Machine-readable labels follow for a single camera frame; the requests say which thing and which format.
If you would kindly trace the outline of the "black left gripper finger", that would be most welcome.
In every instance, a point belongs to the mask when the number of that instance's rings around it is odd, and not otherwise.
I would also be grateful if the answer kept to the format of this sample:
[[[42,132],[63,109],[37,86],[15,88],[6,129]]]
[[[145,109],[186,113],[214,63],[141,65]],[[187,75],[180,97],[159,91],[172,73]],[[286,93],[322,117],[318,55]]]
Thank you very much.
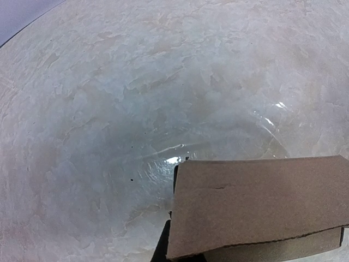
[[[170,219],[165,222],[159,241],[151,258],[151,262],[169,262],[167,259],[167,248],[169,244],[169,233],[171,226],[172,212],[169,212]]]

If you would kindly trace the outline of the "brown cardboard box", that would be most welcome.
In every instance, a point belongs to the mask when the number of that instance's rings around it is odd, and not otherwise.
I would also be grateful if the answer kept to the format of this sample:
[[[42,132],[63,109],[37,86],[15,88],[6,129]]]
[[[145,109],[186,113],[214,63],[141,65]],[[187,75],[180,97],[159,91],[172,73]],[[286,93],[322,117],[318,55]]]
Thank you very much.
[[[293,260],[338,249],[347,227],[342,156],[187,160],[176,168],[167,258]]]

